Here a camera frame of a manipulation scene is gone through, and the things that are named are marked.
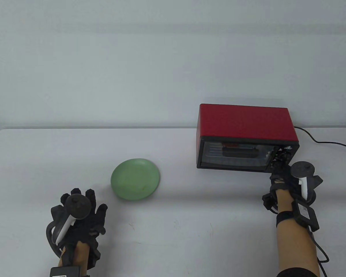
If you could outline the person's right hand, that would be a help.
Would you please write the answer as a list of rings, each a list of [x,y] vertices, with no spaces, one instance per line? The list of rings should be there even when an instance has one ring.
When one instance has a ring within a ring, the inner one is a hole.
[[[292,166],[277,162],[270,177],[270,191],[262,197],[264,207],[274,214],[278,213],[277,190],[288,190],[293,199],[313,204],[315,189],[323,183],[323,179],[314,173],[314,165],[307,161],[298,161]]]

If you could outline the person's left hand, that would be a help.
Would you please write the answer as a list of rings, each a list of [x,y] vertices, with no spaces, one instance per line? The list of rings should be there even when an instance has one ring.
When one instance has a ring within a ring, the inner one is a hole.
[[[97,238],[104,235],[108,206],[97,206],[95,191],[85,194],[74,188],[61,196],[61,204],[51,208],[52,221],[46,227],[46,238],[52,251],[59,258],[59,265],[51,276],[87,276],[100,260]]]

